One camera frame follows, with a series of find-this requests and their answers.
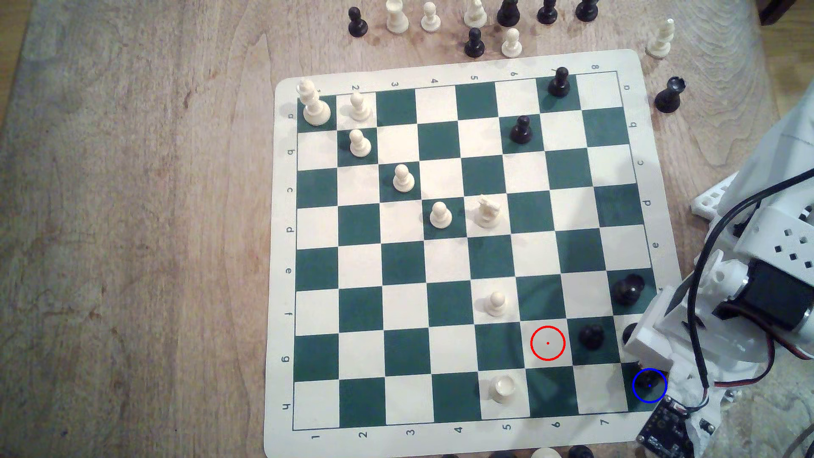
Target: chessboard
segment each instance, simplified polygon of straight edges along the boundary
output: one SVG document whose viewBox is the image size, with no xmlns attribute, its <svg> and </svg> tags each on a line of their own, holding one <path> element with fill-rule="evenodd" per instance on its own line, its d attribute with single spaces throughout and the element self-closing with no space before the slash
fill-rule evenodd
<svg viewBox="0 0 814 458">
<path fill-rule="evenodd" d="M 546 88 L 557 67 L 571 90 Z M 663 382 L 622 349 L 681 281 L 650 105 L 630 50 L 299 78 L 275 95 L 268 456 L 414 456 L 633 440 Z M 372 108 L 350 116 L 350 94 Z M 517 117 L 532 140 L 514 143 Z M 371 152 L 349 151 L 359 129 Z M 393 187 L 405 164 L 409 192 Z M 474 223 L 479 196 L 501 220 Z M 452 223 L 436 229 L 443 201 Z M 612 285 L 646 286 L 625 306 Z M 508 311 L 484 310 L 499 291 Z M 580 330 L 604 331 L 599 348 Z M 508 401 L 493 399 L 509 376 Z"/>
</svg>

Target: wooden table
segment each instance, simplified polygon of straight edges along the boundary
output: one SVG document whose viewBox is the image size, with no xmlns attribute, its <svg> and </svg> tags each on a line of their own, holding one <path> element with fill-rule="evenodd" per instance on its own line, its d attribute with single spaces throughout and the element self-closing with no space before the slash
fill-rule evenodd
<svg viewBox="0 0 814 458">
<path fill-rule="evenodd" d="M 0 456 L 263 456 L 274 87 L 469 60 L 461 1 L 438 0 L 432 35 L 406 3 L 395 36 L 383 0 L 361 2 L 353 39 L 347 2 L 37 2 L 0 137 Z M 501 59 L 484 3 L 482 59 Z M 523 55 L 632 48 L 652 95 L 687 81 L 653 123 L 688 272 L 706 230 L 688 199 L 777 120 L 754 2 L 603 2 L 583 24 L 564 0 L 548 29 L 537 3 Z M 673 51 L 653 60 L 666 17 Z"/>
</svg>

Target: blue circle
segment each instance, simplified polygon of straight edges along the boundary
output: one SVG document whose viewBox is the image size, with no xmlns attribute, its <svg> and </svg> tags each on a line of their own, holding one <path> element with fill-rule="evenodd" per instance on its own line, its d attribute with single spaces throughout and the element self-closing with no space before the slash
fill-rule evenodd
<svg viewBox="0 0 814 458">
<path fill-rule="evenodd" d="M 639 375 L 640 375 L 642 372 L 644 372 L 644 371 L 656 371 L 656 372 L 658 372 L 658 373 L 659 373 L 659 375 L 660 375 L 660 376 L 662 376 L 662 379 L 664 380 L 664 392 L 663 392 L 663 393 L 662 393 L 662 395 L 661 395 L 661 396 L 659 396 L 659 398 L 658 398 L 658 399 L 656 399 L 655 401 L 645 401 L 645 400 L 644 400 L 644 399 L 642 399 L 642 398 L 641 398 L 641 396 L 639 396 L 639 394 L 636 392 L 636 377 L 639 377 Z M 666 378 L 666 377 L 664 376 L 664 374 L 662 374 L 662 372 L 661 372 L 661 371 L 659 371 L 658 369 L 653 369 L 653 368 L 644 368 L 644 369 L 640 370 L 639 372 L 636 372 L 636 375 L 635 375 L 635 376 L 633 376 L 633 382 L 630 384 L 630 389 L 631 389 L 631 390 L 633 390 L 633 395 L 634 395 L 634 396 L 636 396 L 636 397 L 637 397 L 637 399 L 639 399 L 639 400 L 640 400 L 640 401 L 642 401 L 643 403 L 648 403 L 648 404 L 657 403 L 658 401 L 662 400 L 662 398 L 664 397 L 664 395 L 665 395 L 665 394 L 667 394 L 667 378 Z"/>
</svg>

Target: black chess piece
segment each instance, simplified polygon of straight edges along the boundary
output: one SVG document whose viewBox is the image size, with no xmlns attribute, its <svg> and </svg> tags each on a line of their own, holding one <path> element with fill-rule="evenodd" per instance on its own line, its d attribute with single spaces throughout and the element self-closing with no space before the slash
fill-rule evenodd
<svg viewBox="0 0 814 458">
<path fill-rule="evenodd" d="M 662 113 L 672 113 L 681 106 L 681 93 L 687 85 L 684 78 L 672 77 L 667 80 L 667 89 L 656 95 L 653 105 Z"/>
<path fill-rule="evenodd" d="M 520 144 L 526 144 L 532 140 L 532 128 L 529 124 L 531 124 L 532 120 L 528 119 L 528 116 L 521 116 L 517 118 L 517 124 L 511 128 L 511 132 L 509 132 L 509 138 L 511 141 Z"/>
<path fill-rule="evenodd" d="M 469 29 L 469 41 L 464 45 L 463 51 L 472 59 L 477 59 L 481 55 L 484 55 L 486 46 L 484 42 L 480 41 L 480 29 L 476 27 Z"/>
<path fill-rule="evenodd" d="M 351 23 L 348 24 L 348 32 L 356 38 L 359 38 L 367 33 L 367 22 L 361 18 L 361 11 L 357 7 L 351 7 L 348 10 L 348 17 L 351 18 Z"/>
<path fill-rule="evenodd" d="M 520 21 L 520 10 L 517 0 L 503 0 L 501 9 L 497 10 L 497 23 L 503 27 L 514 27 Z"/>
<path fill-rule="evenodd" d="M 557 0 L 543 0 L 543 7 L 537 10 L 537 22 L 544 25 L 551 25 L 557 20 L 557 10 L 554 5 Z"/>
<path fill-rule="evenodd" d="M 568 95 L 570 90 L 571 83 L 568 82 L 568 69 L 565 67 L 557 68 L 554 79 L 549 82 L 549 94 L 562 98 Z"/>
<path fill-rule="evenodd" d="M 576 19 L 582 22 L 595 20 L 599 14 L 599 8 L 597 8 L 598 2 L 599 0 L 582 0 L 580 4 L 576 6 L 576 11 L 574 11 Z"/>
</svg>

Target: red circle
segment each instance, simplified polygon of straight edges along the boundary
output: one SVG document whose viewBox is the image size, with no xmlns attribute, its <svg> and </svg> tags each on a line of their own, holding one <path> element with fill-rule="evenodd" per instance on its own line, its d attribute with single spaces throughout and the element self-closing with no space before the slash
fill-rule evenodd
<svg viewBox="0 0 814 458">
<path fill-rule="evenodd" d="M 562 350 L 560 350 L 559 355 L 554 356 L 553 358 L 543 358 L 542 356 L 538 355 L 536 351 L 534 351 L 534 336 L 535 336 L 535 335 L 536 335 L 536 334 L 537 334 L 537 333 L 538 333 L 538 332 L 539 332 L 541 329 L 545 329 L 545 328 L 552 328 L 552 329 L 556 330 L 557 332 L 559 332 L 559 333 L 560 333 L 560 336 L 562 336 Z M 529 344 L 532 346 L 532 353 L 533 353 L 533 354 L 534 354 L 534 355 L 535 355 L 537 358 L 542 359 L 543 361 L 554 361 L 555 359 L 557 359 L 557 358 L 559 358 L 560 356 L 562 356 L 562 354 L 563 354 L 563 353 L 565 353 L 565 334 L 563 334 L 563 333 L 562 333 L 562 331 L 560 331 L 560 330 L 559 330 L 559 328 L 557 328 L 556 326 L 540 326 L 540 327 L 539 327 L 539 328 L 537 328 L 537 330 L 536 330 L 536 331 L 535 331 L 535 332 L 532 334 L 532 338 L 531 338 L 531 340 L 530 340 L 528 343 L 529 343 Z"/>
</svg>

